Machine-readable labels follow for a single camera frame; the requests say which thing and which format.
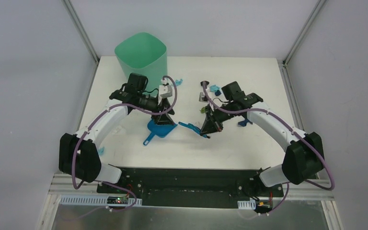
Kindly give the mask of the blue hand brush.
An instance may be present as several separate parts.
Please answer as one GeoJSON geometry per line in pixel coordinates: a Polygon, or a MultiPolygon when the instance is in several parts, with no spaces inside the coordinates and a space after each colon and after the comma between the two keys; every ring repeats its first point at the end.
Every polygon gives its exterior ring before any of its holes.
{"type": "Polygon", "coordinates": [[[179,125],[183,126],[183,127],[186,127],[192,131],[194,131],[195,133],[197,133],[198,135],[204,137],[204,138],[210,138],[210,136],[204,134],[204,135],[201,135],[201,129],[196,127],[195,125],[191,124],[191,123],[183,123],[183,122],[178,122],[179,125]]]}

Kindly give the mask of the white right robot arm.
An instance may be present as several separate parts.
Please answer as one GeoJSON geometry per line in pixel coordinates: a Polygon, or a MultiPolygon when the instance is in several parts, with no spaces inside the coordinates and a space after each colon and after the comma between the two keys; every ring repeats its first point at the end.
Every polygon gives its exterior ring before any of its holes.
{"type": "Polygon", "coordinates": [[[271,111],[264,100],[256,93],[245,94],[236,81],[224,86],[222,91],[227,100],[218,106],[209,97],[206,81],[201,82],[200,94],[207,101],[205,121],[200,135],[221,132],[223,122],[235,116],[242,116],[266,132],[285,152],[280,165],[259,172],[253,178],[253,191],[258,196],[271,192],[277,184],[300,184],[325,168],[321,137],[312,132],[294,128],[271,111]]]}

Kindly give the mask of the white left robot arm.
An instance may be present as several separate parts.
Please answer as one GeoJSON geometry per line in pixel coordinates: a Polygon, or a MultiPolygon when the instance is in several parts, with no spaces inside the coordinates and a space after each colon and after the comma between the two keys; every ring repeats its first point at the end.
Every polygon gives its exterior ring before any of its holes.
{"type": "Polygon", "coordinates": [[[84,182],[108,182],[116,194],[126,190],[127,181],[121,169],[101,161],[98,150],[108,134],[133,110],[151,116],[157,126],[174,126],[171,118],[178,97],[177,85],[165,75],[156,89],[157,95],[146,91],[146,76],[131,73],[126,83],[109,96],[101,112],[74,134],[65,133],[59,144],[59,170],[72,177],[73,187],[79,189],[84,182]]]}

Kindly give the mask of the blue plastic dustpan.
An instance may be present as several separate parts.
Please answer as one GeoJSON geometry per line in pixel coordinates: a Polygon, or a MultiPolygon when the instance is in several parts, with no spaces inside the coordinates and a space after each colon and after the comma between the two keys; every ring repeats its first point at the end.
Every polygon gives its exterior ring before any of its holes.
{"type": "Polygon", "coordinates": [[[150,134],[144,140],[143,145],[147,146],[155,136],[158,136],[159,138],[165,138],[176,127],[177,124],[157,125],[153,120],[150,120],[147,124],[147,128],[150,131],[150,134]]]}

